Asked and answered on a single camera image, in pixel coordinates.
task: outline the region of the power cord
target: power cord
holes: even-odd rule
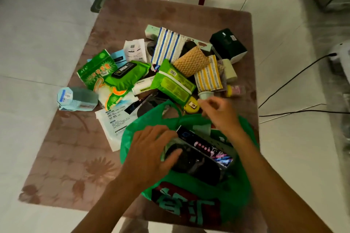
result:
[[[282,85],[278,90],[276,90],[273,94],[271,94],[260,106],[263,106],[268,100],[269,98],[271,98],[274,94],[276,94],[279,90],[281,90],[285,85],[287,85],[289,82],[291,82],[293,79],[295,79],[297,76],[299,76],[301,73],[303,73],[306,69],[308,69],[309,67],[311,67],[313,64],[317,63],[318,61],[320,61],[323,58],[329,57],[329,56],[337,56],[336,53],[331,53],[331,54],[327,54],[319,59],[317,59],[316,61],[314,61],[313,63],[311,63],[310,65],[308,65],[306,68],[304,68],[303,70],[301,70],[298,74],[296,74],[294,77],[292,77],[290,80],[288,80],[284,85]],[[295,111],[295,112],[284,112],[284,113],[278,113],[278,114],[270,114],[270,115],[260,115],[259,117],[269,117],[269,116],[278,116],[278,115],[286,115],[286,114],[292,114],[292,113],[300,113],[300,112],[325,112],[325,113],[341,113],[341,114],[350,114],[350,112],[332,112],[332,111],[322,111],[322,110],[302,110],[302,111]]]

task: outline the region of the green mat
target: green mat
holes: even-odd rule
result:
[[[95,0],[90,8],[90,11],[95,12],[95,13],[99,13],[104,2],[105,2],[105,0]]]

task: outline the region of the table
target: table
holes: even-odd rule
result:
[[[245,96],[234,99],[234,105],[239,114],[247,118],[259,140],[252,23],[248,12],[163,0],[106,0],[68,86],[84,87],[76,71],[87,59],[103,49],[118,51],[125,40],[145,37],[148,24],[202,41],[209,41],[211,35],[221,29],[231,29],[248,50],[246,56],[234,64],[238,83],[247,90]],[[108,182],[118,175],[120,167],[119,152],[111,151],[94,111],[58,110],[19,200],[88,211]],[[143,196],[134,201],[124,216],[193,226]],[[241,218],[212,229],[265,233],[266,225],[252,200]]]

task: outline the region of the pile of items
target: pile of items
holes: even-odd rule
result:
[[[122,50],[89,59],[77,72],[87,89],[62,88],[57,95],[66,111],[92,111],[100,101],[96,117],[113,151],[130,123],[167,99],[191,114],[199,111],[197,96],[245,94],[230,83],[237,79],[232,64],[247,50],[229,29],[214,33],[210,43],[151,25],[145,34],[153,41],[125,41]]]

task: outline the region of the person's arm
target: person's arm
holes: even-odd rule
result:
[[[120,174],[111,181],[101,198],[72,233],[112,232],[120,217],[139,196],[165,175],[176,163],[182,150],[175,150],[160,161],[165,145],[177,137],[167,126],[147,126],[134,134]]]
[[[272,233],[332,232],[260,154],[229,100],[211,97],[199,105],[236,149]]]

